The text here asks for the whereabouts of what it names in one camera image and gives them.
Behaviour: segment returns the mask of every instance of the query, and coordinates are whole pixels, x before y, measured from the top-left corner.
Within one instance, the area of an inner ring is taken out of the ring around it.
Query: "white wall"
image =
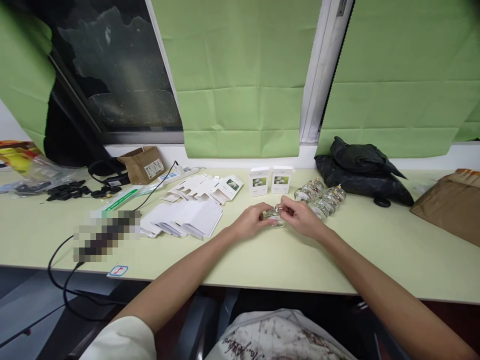
[[[0,99],[0,140],[32,141]]]
[[[118,157],[145,144],[138,145],[106,145],[105,148],[113,157]],[[315,169],[315,152],[317,145],[302,144],[298,157],[281,157],[268,159],[197,159],[188,158],[183,145],[158,145],[160,155],[166,166],[176,160],[182,166],[206,168],[248,169],[261,166],[293,166],[296,169]],[[458,168],[480,170],[480,142],[459,142],[450,147],[443,156],[425,158],[390,159],[400,170],[456,170]]]

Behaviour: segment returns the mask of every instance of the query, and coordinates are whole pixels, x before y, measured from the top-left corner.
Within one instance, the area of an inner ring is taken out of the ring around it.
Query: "person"
[[[281,208],[281,219],[298,233],[319,242],[330,254],[410,357],[480,359],[417,298],[321,222],[305,202],[282,196],[277,207]],[[262,216],[271,209],[264,202],[248,207],[217,236],[172,265],[120,311],[85,350],[81,360],[156,359],[155,334],[233,244],[252,238],[275,223]],[[226,329],[206,359],[355,359],[320,325],[295,309],[244,313]]]

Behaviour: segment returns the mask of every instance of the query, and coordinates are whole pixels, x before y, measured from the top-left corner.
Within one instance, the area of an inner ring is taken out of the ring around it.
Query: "small glass bottle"
[[[263,219],[274,219],[276,220],[276,224],[270,225],[271,227],[274,228],[283,228],[286,224],[285,221],[283,221],[280,218],[280,213],[279,213],[279,208],[275,206],[275,209],[273,210],[268,210],[265,215],[263,216]]]
[[[307,204],[316,198],[314,191],[307,185],[303,185],[295,190],[293,196],[295,197],[296,201],[304,201]]]
[[[345,201],[345,198],[347,197],[347,193],[345,190],[342,189],[342,186],[337,185],[335,187],[330,187],[328,189],[329,191],[336,190],[337,195],[341,198],[341,202],[343,203]]]
[[[312,180],[310,182],[315,184],[315,186],[318,189],[318,192],[320,194],[324,192],[325,186],[324,186],[324,184],[322,184],[319,177],[317,177],[315,180]]]
[[[327,190],[327,192],[323,194],[321,198],[327,205],[331,205],[331,207],[328,208],[328,213],[330,215],[335,213],[335,211],[337,211],[338,208],[340,207],[340,204],[341,204],[340,197],[337,195],[335,190],[334,191]]]
[[[311,201],[308,206],[322,221],[325,221],[330,215],[329,208],[321,197],[317,197],[315,200]]]
[[[318,198],[322,194],[322,192],[319,191],[319,188],[317,187],[317,185],[314,183],[313,180],[307,182],[305,186],[311,190],[311,192],[314,195],[314,199]]]

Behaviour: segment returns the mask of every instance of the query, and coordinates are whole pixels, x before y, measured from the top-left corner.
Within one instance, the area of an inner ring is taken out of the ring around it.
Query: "desk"
[[[227,176],[237,175],[247,184],[244,169],[208,169],[200,171]],[[432,172],[405,171],[418,180]],[[290,197],[295,189],[318,175],[313,169],[293,174]],[[16,173],[0,173],[0,183],[18,179]],[[413,180],[405,184],[412,189]],[[87,183],[96,190],[100,184]],[[163,196],[167,185],[154,193],[141,209],[151,210]],[[0,194],[0,265],[45,269],[57,246],[69,237],[89,210],[102,206],[93,198],[45,201],[46,195],[14,199]],[[145,197],[126,203],[122,210],[134,209]],[[224,206],[223,216],[214,232],[230,225],[249,205],[266,202],[275,205],[276,194],[250,197],[247,187]],[[326,224],[353,248],[420,299],[480,304],[480,247],[464,241],[419,217],[405,206],[376,206],[372,199],[348,194],[342,208]],[[126,279],[153,280],[169,266],[203,242],[193,236],[175,238],[165,233],[158,238],[125,241],[103,262],[84,264],[83,272],[108,273],[115,265],[129,266]],[[74,243],[59,251],[54,268],[71,270]],[[328,254],[315,241],[284,228],[268,228],[255,239],[235,245],[215,266],[205,285],[274,289],[298,292],[355,294],[356,291]]]

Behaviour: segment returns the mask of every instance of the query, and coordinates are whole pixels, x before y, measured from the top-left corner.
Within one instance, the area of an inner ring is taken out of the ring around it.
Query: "white t-shirt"
[[[154,334],[139,318],[107,325],[80,360],[155,360]],[[301,311],[280,309],[239,315],[205,360],[356,360],[328,332]]]

